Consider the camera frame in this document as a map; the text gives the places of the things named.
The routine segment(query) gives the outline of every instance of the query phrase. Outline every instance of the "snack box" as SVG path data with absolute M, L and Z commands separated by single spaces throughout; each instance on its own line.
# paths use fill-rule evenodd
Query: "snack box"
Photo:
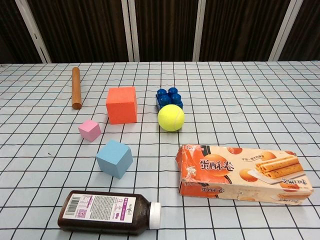
M 313 192 L 291 151 L 187 144 L 176 162 L 184 196 L 298 205 Z

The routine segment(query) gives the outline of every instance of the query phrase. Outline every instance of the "dark curtain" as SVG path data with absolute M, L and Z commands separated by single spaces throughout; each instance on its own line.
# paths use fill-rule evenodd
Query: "dark curtain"
M 127 62 L 120 0 L 28 0 L 52 62 Z
M 140 61 L 192 61 L 198 0 L 135 0 Z
M 0 0 L 0 64 L 42 63 L 13 0 Z
M 267 61 L 290 0 L 207 0 L 200 61 Z
M 303 1 L 279 60 L 320 60 L 319 0 Z

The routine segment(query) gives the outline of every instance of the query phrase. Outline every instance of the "tennis ball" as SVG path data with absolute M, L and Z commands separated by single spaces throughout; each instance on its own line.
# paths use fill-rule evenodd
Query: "tennis ball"
M 185 113 L 174 104 L 169 104 L 160 109 L 158 113 L 160 127 L 168 132 L 177 131 L 185 122 Z

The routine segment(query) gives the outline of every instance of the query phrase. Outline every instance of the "orange foam cube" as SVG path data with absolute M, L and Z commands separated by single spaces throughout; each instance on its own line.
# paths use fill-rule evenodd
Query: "orange foam cube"
M 137 122 L 137 98 L 134 86 L 109 88 L 105 105 L 111 124 Z

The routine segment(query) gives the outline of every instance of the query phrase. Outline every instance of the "wooden rolling pin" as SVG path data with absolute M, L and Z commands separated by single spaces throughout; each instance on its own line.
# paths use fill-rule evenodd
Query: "wooden rolling pin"
M 80 70 L 74 67 L 72 68 L 72 108 L 78 110 L 81 107 Z

